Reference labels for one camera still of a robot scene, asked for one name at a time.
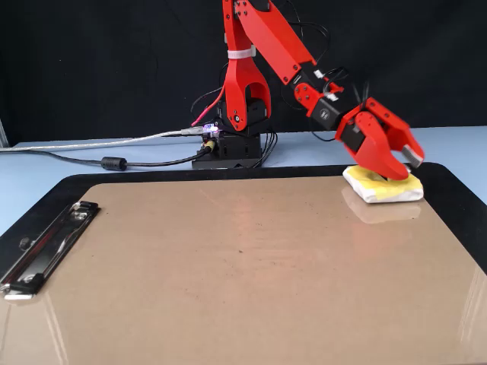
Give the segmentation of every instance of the wire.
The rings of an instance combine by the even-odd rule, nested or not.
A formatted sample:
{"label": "wire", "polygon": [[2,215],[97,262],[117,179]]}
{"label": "wire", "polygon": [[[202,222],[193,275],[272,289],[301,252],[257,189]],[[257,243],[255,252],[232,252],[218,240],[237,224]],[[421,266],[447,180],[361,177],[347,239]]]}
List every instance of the wire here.
{"label": "wire", "polygon": [[370,87],[370,84],[369,84],[368,81],[366,81],[364,83],[364,89],[362,91],[362,105],[361,105],[360,110],[364,110],[365,109],[365,104],[367,103],[367,99],[368,99],[369,87]]}
{"label": "wire", "polygon": [[326,48],[320,53],[320,55],[317,57],[317,63],[320,62],[320,60],[325,56],[325,54],[328,52],[328,49],[331,44],[331,36],[329,34],[329,30],[326,29],[323,25],[318,24],[318,23],[313,23],[310,21],[289,21],[290,25],[298,25],[300,27],[312,27],[313,29],[317,30],[321,35],[326,40]]}
{"label": "wire", "polygon": [[42,156],[53,157],[57,160],[61,160],[65,162],[80,163],[83,165],[101,165],[100,160],[82,160],[78,158],[59,156],[58,154],[54,154],[53,152],[47,152],[47,151],[3,151],[0,152],[0,154],[40,154]]}
{"label": "wire", "polygon": [[224,93],[224,92],[225,92],[225,85],[223,85],[223,86],[221,87],[220,93],[219,93],[219,94],[218,94],[218,96],[216,97],[215,101],[214,101],[213,103],[211,103],[209,106],[207,106],[207,107],[205,108],[205,110],[203,110],[203,111],[202,111],[202,113],[199,115],[199,117],[198,117],[198,118],[196,118],[196,120],[195,120],[193,123],[191,123],[191,126],[192,126],[192,127],[194,127],[195,125],[197,125],[197,124],[198,124],[198,123],[201,121],[201,119],[203,119],[203,117],[206,115],[206,113],[207,113],[207,112],[208,112],[210,109],[212,109],[212,108],[213,108],[213,106],[215,106],[215,105],[216,105],[216,103],[217,103],[218,101],[220,101],[221,97],[223,97],[223,93]]}
{"label": "wire", "polygon": [[84,143],[84,144],[65,144],[65,145],[57,145],[57,146],[9,147],[9,148],[0,148],[0,152],[35,151],[35,150],[75,150],[75,149],[82,149],[82,148],[116,147],[124,144],[147,141],[149,139],[169,137],[171,135],[201,135],[202,133],[203,133],[203,127],[194,127],[194,128],[181,129],[179,131],[157,133],[156,135],[148,135],[146,137],[125,139],[122,141]]}
{"label": "wire", "polygon": [[266,160],[269,158],[272,151],[274,151],[274,148],[277,145],[279,137],[277,136],[277,133],[275,133],[274,131],[270,131],[270,132],[271,132],[271,138],[269,139],[269,144],[267,144],[267,137],[266,137],[266,145],[264,146],[262,156],[257,162],[255,162],[254,165],[252,165],[252,168],[262,166],[264,162],[266,162]]}
{"label": "wire", "polygon": [[[296,19],[298,22],[301,22],[301,19],[299,18],[298,10],[296,10],[296,7],[294,4],[291,2],[291,0],[286,0],[282,5],[280,5],[280,8],[284,8],[286,4],[289,4],[294,12],[294,15],[296,15]],[[300,27],[301,29],[301,42],[304,42],[304,33],[303,33],[303,27]]]}
{"label": "wire", "polygon": [[284,101],[286,103],[286,105],[289,106],[291,109],[294,109],[294,110],[304,110],[304,108],[302,106],[294,106],[291,103],[289,103],[286,100],[286,98],[284,97],[284,94],[282,92],[283,89],[284,89],[284,85],[281,85],[281,98],[282,98],[282,101]]}
{"label": "wire", "polygon": [[[128,162],[128,163],[126,163],[126,166],[127,167],[172,166],[172,165],[177,165],[180,163],[185,163],[185,162],[190,162],[190,161],[196,160],[197,158],[205,156],[206,154],[209,154],[210,152],[212,152],[211,148],[204,148],[198,154],[195,154],[194,156],[186,157],[186,158],[183,158],[180,160],[174,160],[174,161],[168,161],[168,162],[156,162],[156,163]],[[61,160],[61,161],[65,161],[65,162],[80,163],[83,165],[99,165],[99,166],[102,166],[101,160],[83,160],[83,159],[79,159],[79,158],[59,156],[58,154],[54,154],[52,152],[47,152],[47,151],[8,151],[8,152],[2,152],[2,153],[3,154],[39,154],[42,156],[52,157],[52,158],[55,158],[57,160]]]}
{"label": "wire", "polygon": [[311,131],[311,134],[314,135],[316,138],[318,138],[320,141],[323,141],[323,142],[331,142],[331,141],[335,141],[334,138],[331,138],[331,139],[325,139],[325,138],[321,138],[319,135],[316,134],[315,131]]}
{"label": "wire", "polygon": [[221,85],[221,76],[223,75],[223,71],[224,71],[224,70],[225,70],[225,68],[227,68],[227,67],[228,67],[228,62],[227,62],[227,63],[225,63],[225,64],[223,65],[223,67],[221,68],[221,70],[220,70],[220,75],[218,76],[218,85]]}
{"label": "wire", "polygon": [[200,100],[203,100],[207,96],[212,95],[212,94],[214,94],[214,93],[216,93],[217,91],[220,91],[220,90],[221,90],[221,87],[219,87],[218,89],[214,89],[212,91],[209,91],[208,93],[203,94],[201,97],[199,97],[198,99],[196,99],[193,102],[193,104],[191,104],[191,107],[189,108],[189,112],[191,113],[191,115],[193,116],[194,119],[196,119],[196,116],[193,114],[193,110],[195,109],[196,104],[199,103]]}
{"label": "wire", "polygon": [[194,156],[182,158],[181,160],[175,160],[175,161],[168,161],[168,162],[154,162],[154,163],[144,163],[144,162],[127,162],[128,167],[161,167],[161,166],[172,166],[172,165],[178,165],[180,163],[185,163],[185,162],[190,162],[193,160],[196,160],[197,158],[200,158],[202,156],[205,156],[206,154],[209,154],[212,150],[205,148],[203,151],[200,151],[198,154],[195,154]]}
{"label": "wire", "polygon": [[328,86],[332,82],[346,79],[349,76],[349,71],[345,67],[338,67],[338,68],[334,68],[333,70],[329,70],[327,73],[325,73],[325,77],[328,77],[330,75],[333,75],[333,76],[329,77],[325,86],[323,86],[323,93],[324,94],[326,94],[328,92]]}

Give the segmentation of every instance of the brown clipboard board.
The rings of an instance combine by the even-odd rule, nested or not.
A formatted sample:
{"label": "brown clipboard board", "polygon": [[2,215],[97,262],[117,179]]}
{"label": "brown clipboard board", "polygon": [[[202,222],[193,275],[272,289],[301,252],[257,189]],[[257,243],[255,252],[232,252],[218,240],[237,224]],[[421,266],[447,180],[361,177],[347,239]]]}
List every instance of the brown clipboard board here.
{"label": "brown clipboard board", "polygon": [[0,359],[486,361],[487,279],[438,206],[302,175],[90,188],[101,211],[40,295],[0,302]]}

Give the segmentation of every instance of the cable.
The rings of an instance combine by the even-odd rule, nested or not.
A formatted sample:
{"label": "cable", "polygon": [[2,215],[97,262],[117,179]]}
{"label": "cable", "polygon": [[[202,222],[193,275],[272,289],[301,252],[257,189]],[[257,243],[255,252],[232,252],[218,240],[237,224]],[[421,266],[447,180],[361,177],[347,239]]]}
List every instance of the cable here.
{"label": "cable", "polygon": [[179,131],[157,133],[156,135],[148,135],[146,137],[125,139],[122,141],[84,143],[84,144],[65,144],[65,145],[58,145],[58,146],[9,147],[9,148],[0,148],[0,152],[35,151],[35,150],[76,150],[82,148],[116,147],[124,144],[147,141],[149,139],[169,137],[171,135],[201,135],[202,133],[203,133],[203,127],[193,127],[193,128],[181,129]]}
{"label": "cable", "polygon": [[331,139],[325,139],[325,138],[321,138],[319,135],[316,134],[315,131],[311,131],[311,134],[314,135],[316,138],[318,138],[320,141],[323,141],[323,142],[331,142],[331,141],[335,141],[334,138],[331,138]]}
{"label": "cable", "polygon": [[[286,0],[282,5],[280,5],[279,7],[280,8],[284,8],[286,4],[289,4],[294,12],[294,15],[296,15],[296,19],[298,20],[298,22],[300,23],[301,22],[301,19],[299,18],[299,14],[298,14],[298,11],[296,10],[296,7],[294,6],[294,4],[291,2],[291,0]],[[304,33],[303,33],[303,27],[300,27],[301,29],[301,42],[304,42]]]}
{"label": "cable", "polygon": [[325,54],[328,52],[328,49],[330,47],[330,44],[331,44],[331,36],[329,34],[329,30],[326,29],[323,25],[321,24],[318,24],[318,23],[313,23],[313,22],[310,22],[310,21],[306,21],[306,22],[303,22],[303,21],[289,21],[289,24],[290,25],[298,25],[300,27],[312,27],[313,29],[317,30],[319,33],[321,33],[321,35],[323,35],[323,37],[325,38],[326,40],[326,48],[321,52],[321,54],[318,56],[317,58],[317,63],[320,62],[320,60],[325,56]]}
{"label": "cable", "polygon": [[227,62],[227,63],[225,63],[225,64],[223,65],[223,67],[221,68],[221,70],[220,70],[220,75],[218,76],[218,85],[221,85],[221,76],[223,75],[223,71],[224,71],[224,70],[225,70],[225,68],[227,68],[227,67],[228,67],[228,62]]}
{"label": "cable", "polygon": [[277,133],[275,133],[274,131],[270,131],[270,132],[271,132],[271,138],[269,140],[269,144],[267,144],[267,139],[266,139],[266,145],[264,147],[263,154],[261,158],[257,162],[255,162],[254,165],[252,165],[252,168],[262,166],[262,164],[266,162],[266,160],[269,158],[272,151],[274,151],[274,148],[277,145],[277,141],[279,137],[277,136]]}
{"label": "cable", "polygon": [[205,110],[202,111],[202,113],[199,115],[198,118],[196,118],[196,120],[191,123],[191,126],[194,127],[195,125],[197,125],[201,119],[203,119],[203,117],[206,115],[206,113],[213,108],[213,106],[216,105],[216,103],[221,99],[221,97],[223,97],[223,93],[225,92],[225,85],[223,85],[221,87],[221,90],[220,90],[220,93],[218,94],[218,96],[216,97],[215,101],[213,103],[211,103],[209,106],[207,106],[205,108]]}
{"label": "cable", "polygon": [[125,158],[121,157],[104,157],[101,160],[82,160],[78,158],[72,157],[65,157],[59,156],[58,154],[54,154],[52,152],[47,151],[6,151],[2,152],[4,154],[40,154],[47,157],[52,157],[57,160],[71,162],[71,163],[80,163],[84,165],[99,165],[103,167],[105,170],[115,170],[115,171],[125,171],[127,167],[162,167],[162,166],[172,166],[177,165],[180,163],[190,162],[205,156],[213,151],[215,148],[214,141],[208,141],[205,143],[205,147],[202,151],[194,156],[186,157],[180,160],[168,161],[168,162],[156,162],[156,163],[142,163],[142,162],[127,162]]}
{"label": "cable", "polygon": [[206,94],[203,94],[201,97],[199,97],[198,99],[196,99],[193,104],[191,104],[191,107],[189,108],[189,112],[191,113],[191,115],[193,116],[194,119],[196,119],[196,116],[193,114],[193,110],[195,109],[195,106],[196,104],[200,101],[200,100],[203,100],[204,98],[206,98],[207,96],[209,95],[212,95],[214,93],[216,93],[217,91],[220,91],[221,90],[221,87],[219,87],[218,89],[214,89],[212,91],[209,91],[208,93]]}
{"label": "cable", "polygon": [[344,80],[348,76],[349,76],[349,71],[345,67],[338,67],[338,68],[334,68],[333,70],[329,70],[327,73],[325,73],[325,77],[328,77],[328,81],[326,82],[325,86],[323,86],[323,93],[326,94],[328,92],[328,86],[332,82]]}
{"label": "cable", "polygon": [[82,160],[78,158],[59,156],[58,154],[54,154],[52,152],[47,152],[47,151],[3,151],[0,152],[0,154],[40,154],[43,156],[53,157],[57,160],[61,160],[65,162],[80,163],[83,165],[101,165],[100,160]]}
{"label": "cable", "polygon": [[162,167],[162,166],[178,165],[180,163],[185,163],[185,162],[190,162],[190,161],[196,160],[197,158],[205,156],[206,154],[209,154],[212,151],[213,151],[213,148],[210,148],[207,146],[203,149],[203,151],[198,152],[194,156],[182,158],[181,160],[168,161],[168,162],[154,162],[154,163],[127,162],[126,166],[128,166],[128,167]]}
{"label": "cable", "polygon": [[362,91],[362,105],[361,105],[360,110],[364,110],[365,109],[365,104],[367,103],[367,99],[368,99],[369,87],[370,87],[370,84],[369,84],[368,81],[366,81],[364,83],[364,89]]}

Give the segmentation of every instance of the black backdrop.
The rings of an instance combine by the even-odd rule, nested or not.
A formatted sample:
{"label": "black backdrop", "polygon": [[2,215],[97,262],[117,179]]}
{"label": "black backdrop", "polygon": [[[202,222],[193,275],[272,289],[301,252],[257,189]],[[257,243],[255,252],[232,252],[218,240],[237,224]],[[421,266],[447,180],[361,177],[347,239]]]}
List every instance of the black backdrop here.
{"label": "black backdrop", "polygon": [[[275,0],[277,5],[283,0]],[[487,2],[294,0],[329,28],[323,70],[344,65],[411,126],[483,125]],[[283,14],[294,20],[292,8]],[[147,135],[188,125],[226,62],[220,0],[4,0],[0,120],[11,142]],[[305,43],[317,55],[312,30]],[[274,126],[310,128],[272,92]]]}

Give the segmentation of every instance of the white cable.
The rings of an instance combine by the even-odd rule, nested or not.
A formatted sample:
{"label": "white cable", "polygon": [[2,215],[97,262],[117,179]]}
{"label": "white cable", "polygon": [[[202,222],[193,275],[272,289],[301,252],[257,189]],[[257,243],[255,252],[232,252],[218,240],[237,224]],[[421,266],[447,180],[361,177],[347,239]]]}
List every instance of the white cable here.
{"label": "white cable", "polygon": [[167,137],[169,135],[201,135],[202,133],[203,133],[203,127],[192,127],[192,128],[181,129],[180,131],[158,133],[156,135],[148,135],[147,137],[140,137],[140,138],[130,138],[122,141],[85,143],[85,144],[65,144],[60,146],[10,147],[10,148],[0,148],[0,152],[33,151],[33,150],[74,150],[79,148],[116,147],[116,146],[120,146],[121,144],[147,141],[148,139]]}

